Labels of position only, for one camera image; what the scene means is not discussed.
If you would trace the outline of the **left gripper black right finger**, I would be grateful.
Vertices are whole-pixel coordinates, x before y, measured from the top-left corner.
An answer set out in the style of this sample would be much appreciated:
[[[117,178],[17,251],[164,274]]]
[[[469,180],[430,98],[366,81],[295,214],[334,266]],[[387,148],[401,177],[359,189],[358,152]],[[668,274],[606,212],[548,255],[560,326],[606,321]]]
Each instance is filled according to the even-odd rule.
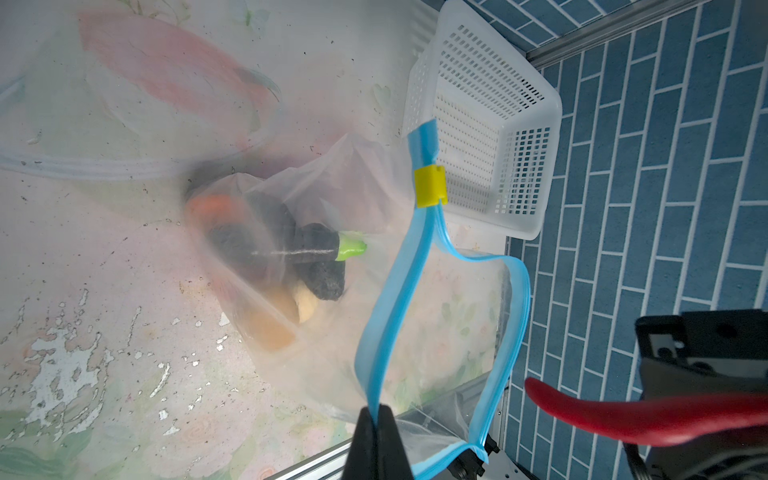
[[[413,480],[406,451],[391,408],[381,404],[377,421],[378,480]]]

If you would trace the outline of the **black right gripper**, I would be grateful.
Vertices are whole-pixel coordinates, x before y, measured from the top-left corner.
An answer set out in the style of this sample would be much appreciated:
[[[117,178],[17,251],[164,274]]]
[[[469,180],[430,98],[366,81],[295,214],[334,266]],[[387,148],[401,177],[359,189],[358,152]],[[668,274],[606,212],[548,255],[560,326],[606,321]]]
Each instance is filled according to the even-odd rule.
[[[763,310],[692,311],[635,323],[642,396],[649,399],[767,391],[767,314]],[[646,455],[624,444],[634,479],[764,479],[764,426],[708,434]]]

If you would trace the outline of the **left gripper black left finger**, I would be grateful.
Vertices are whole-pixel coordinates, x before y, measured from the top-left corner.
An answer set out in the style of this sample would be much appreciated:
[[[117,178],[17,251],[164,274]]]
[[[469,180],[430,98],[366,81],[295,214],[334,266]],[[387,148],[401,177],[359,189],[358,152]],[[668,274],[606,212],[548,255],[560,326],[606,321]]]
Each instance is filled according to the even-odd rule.
[[[361,409],[342,471],[342,480],[378,478],[378,436],[368,407]]]

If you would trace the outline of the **red toy chili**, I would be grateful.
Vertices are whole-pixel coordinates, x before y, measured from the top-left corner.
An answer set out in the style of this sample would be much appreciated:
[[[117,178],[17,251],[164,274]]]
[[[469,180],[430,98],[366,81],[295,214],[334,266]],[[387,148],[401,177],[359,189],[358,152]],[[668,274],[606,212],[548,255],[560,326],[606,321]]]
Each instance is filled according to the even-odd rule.
[[[535,378],[527,378],[524,389],[553,418],[624,443],[670,447],[708,434],[767,424],[767,396],[763,393],[613,402],[578,399]]]

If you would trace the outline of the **clear zip top bag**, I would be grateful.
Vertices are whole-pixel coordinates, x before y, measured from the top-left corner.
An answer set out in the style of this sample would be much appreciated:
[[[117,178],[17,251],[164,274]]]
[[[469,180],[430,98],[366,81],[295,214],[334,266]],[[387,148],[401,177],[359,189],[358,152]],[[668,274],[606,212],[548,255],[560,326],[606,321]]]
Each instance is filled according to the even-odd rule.
[[[332,418],[353,423],[368,407],[398,417],[483,374],[488,376],[469,425],[454,433],[406,429],[410,461],[423,468],[448,448],[470,448],[483,462],[494,411],[518,356],[531,304],[522,261],[459,248],[445,219],[447,179],[438,164],[436,121],[389,149],[357,135],[324,155],[262,179],[245,172],[202,176],[185,197],[260,192],[287,206],[296,226],[320,223],[358,236],[364,254],[346,263],[345,290],[320,300],[314,315],[291,328],[295,340],[268,352],[238,327],[240,306],[301,280],[289,240],[283,280],[254,284],[220,258],[209,226],[186,219],[192,242],[225,313],[247,344],[257,371]]]

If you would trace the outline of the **dark purple toy eggplant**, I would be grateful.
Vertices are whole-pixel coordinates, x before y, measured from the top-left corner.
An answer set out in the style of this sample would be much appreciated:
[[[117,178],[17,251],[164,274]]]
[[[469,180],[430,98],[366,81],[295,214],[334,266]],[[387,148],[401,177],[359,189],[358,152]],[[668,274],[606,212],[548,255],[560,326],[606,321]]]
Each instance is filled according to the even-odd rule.
[[[290,257],[296,264],[343,262],[364,254],[366,250],[367,244],[358,236],[312,223],[297,228],[291,243]]]

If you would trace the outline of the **dark brown toy food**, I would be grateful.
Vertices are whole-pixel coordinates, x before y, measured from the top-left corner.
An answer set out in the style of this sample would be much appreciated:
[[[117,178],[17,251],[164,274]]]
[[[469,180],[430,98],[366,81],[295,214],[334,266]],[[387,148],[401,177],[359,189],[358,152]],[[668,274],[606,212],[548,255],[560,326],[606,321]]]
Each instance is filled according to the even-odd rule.
[[[242,202],[245,219],[242,223],[209,226],[206,239],[243,279],[254,284],[282,281],[288,243],[297,230],[287,206],[260,192],[229,196]]]

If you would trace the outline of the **orange toy fruit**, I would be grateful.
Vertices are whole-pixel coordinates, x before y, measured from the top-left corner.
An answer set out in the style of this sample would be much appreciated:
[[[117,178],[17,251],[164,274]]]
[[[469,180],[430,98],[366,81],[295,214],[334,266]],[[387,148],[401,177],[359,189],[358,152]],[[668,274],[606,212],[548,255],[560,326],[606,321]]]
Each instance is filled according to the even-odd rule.
[[[202,226],[242,223],[245,215],[242,202],[229,195],[195,196],[185,205],[186,219]]]

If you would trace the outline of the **yellow toy fruit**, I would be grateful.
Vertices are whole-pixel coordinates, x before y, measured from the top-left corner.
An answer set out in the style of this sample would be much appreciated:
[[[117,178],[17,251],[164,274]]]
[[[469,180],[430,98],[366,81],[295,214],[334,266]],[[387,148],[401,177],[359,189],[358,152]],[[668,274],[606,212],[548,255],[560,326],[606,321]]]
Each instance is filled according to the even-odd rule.
[[[298,325],[300,316],[296,301],[286,287],[274,287],[262,293],[263,302],[246,301],[240,306],[238,327],[252,347],[273,352],[295,340],[293,330],[281,318]]]

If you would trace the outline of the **cream toy bun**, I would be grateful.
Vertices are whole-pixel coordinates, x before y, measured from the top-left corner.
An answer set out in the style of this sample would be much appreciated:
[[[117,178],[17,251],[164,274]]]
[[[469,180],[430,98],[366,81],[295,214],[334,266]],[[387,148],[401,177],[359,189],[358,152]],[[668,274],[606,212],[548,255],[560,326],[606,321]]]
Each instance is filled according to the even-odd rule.
[[[299,322],[305,323],[314,315],[320,300],[302,280],[291,286],[291,294],[297,306]]]

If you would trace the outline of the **dark toy avocado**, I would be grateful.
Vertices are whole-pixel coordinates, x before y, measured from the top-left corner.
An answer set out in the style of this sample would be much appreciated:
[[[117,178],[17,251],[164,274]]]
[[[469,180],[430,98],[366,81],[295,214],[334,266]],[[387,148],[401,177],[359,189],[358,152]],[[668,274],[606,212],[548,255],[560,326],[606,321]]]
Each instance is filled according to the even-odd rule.
[[[299,278],[319,300],[337,301],[344,293],[346,272],[344,261],[296,264],[295,270]]]

